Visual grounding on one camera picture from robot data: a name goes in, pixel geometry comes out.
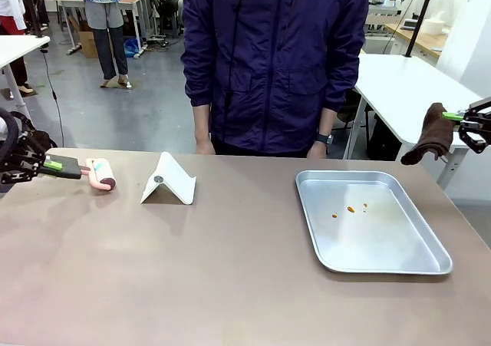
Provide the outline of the person's right hand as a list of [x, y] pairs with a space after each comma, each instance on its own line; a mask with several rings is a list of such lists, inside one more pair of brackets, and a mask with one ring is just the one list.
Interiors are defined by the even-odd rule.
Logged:
[[216, 151], [214, 149], [212, 141], [207, 137], [196, 140], [195, 153], [201, 155], [215, 155]]

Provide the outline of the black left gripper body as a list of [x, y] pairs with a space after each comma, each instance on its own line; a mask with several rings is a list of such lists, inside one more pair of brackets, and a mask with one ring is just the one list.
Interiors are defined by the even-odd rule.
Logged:
[[15, 149], [3, 150], [1, 149], [1, 172], [13, 172], [18, 170], [18, 165], [12, 159]]

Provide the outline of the person's left hand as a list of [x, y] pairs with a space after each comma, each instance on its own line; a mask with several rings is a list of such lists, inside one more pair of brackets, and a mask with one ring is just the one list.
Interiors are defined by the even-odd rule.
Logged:
[[308, 159], [325, 159], [327, 156], [328, 146], [320, 141], [315, 141], [308, 151]]

